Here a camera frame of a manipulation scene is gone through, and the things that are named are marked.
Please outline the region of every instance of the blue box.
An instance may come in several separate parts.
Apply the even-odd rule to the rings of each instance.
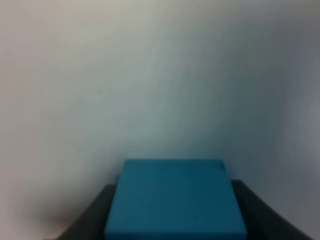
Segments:
[[[219,160],[128,160],[107,240],[245,240],[247,230]]]

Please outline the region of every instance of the teal box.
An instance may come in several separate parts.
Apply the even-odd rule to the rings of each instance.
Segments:
[[[220,160],[127,160],[107,240],[245,240],[247,230]]]

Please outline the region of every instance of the box top surface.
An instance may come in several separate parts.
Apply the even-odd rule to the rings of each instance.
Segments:
[[[246,234],[219,160],[128,160],[106,234]]]

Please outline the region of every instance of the white wall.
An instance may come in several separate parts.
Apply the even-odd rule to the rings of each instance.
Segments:
[[[318,9],[2,1],[0,238],[41,239],[127,158],[224,158],[320,239]]]

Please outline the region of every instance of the light gray wall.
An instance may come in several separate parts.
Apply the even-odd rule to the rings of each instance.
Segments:
[[[127,158],[223,158],[320,239],[319,9],[2,1],[0,238],[41,239]]]

